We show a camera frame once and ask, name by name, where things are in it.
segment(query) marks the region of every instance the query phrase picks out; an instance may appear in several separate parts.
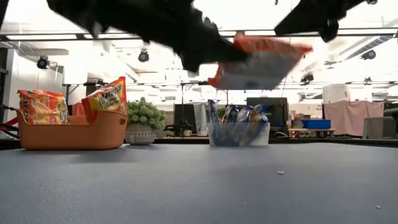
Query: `gray table surface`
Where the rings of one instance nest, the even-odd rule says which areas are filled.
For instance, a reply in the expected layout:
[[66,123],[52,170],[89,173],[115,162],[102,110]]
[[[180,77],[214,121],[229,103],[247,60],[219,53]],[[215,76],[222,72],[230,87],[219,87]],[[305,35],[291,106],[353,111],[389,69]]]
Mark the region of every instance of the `gray table surface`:
[[398,223],[392,148],[13,150],[0,178],[1,224]]

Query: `orange snack bag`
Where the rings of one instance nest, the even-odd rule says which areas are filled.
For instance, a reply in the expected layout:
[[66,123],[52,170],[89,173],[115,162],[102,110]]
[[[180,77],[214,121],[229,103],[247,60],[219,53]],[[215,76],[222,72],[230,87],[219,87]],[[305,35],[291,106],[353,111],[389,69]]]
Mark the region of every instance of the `orange snack bag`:
[[99,88],[81,100],[87,122],[94,123],[99,111],[114,111],[127,114],[126,77]]
[[220,90],[271,90],[312,48],[277,39],[237,35],[234,46],[250,53],[243,62],[219,62],[209,84]]
[[29,124],[69,124],[68,106],[62,93],[18,90],[19,108]]

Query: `potted plant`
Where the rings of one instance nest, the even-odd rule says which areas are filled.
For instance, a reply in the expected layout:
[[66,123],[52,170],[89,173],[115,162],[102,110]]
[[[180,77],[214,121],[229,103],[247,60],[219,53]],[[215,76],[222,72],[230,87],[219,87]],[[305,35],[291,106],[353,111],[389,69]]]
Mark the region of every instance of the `potted plant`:
[[217,110],[217,115],[219,117],[219,119],[223,119],[224,115],[225,115],[225,108],[220,108]]
[[131,145],[149,145],[155,141],[156,130],[165,127],[166,115],[142,97],[139,102],[127,103],[129,116],[125,139]]

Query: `blue box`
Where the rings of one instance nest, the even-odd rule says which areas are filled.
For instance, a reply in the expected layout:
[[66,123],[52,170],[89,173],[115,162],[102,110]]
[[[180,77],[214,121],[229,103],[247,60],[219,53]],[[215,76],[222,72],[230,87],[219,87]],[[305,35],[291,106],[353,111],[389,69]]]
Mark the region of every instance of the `blue box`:
[[304,128],[307,129],[330,129],[330,120],[303,120]]

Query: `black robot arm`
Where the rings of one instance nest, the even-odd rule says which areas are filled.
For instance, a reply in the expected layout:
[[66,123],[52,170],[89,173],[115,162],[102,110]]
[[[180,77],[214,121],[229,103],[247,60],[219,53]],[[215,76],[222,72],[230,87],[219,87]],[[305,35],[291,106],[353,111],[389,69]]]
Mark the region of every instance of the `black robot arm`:
[[2,23],[4,22],[4,17],[6,16],[8,2],[9,2],[9,0],[0,1],[0,30],[2,27]]
[[362,2],[375,4],[377,0],[301,0],[275,27],[275,34],[319,32],[323,41],[329,42],[337,36],[338,21]]
[[47,0],[54,12],[86,29],[93,37],[114,27],[169,46],[182,58],[184,69],[200,64],[245,60],[247,53],[207,26],[192,0]]

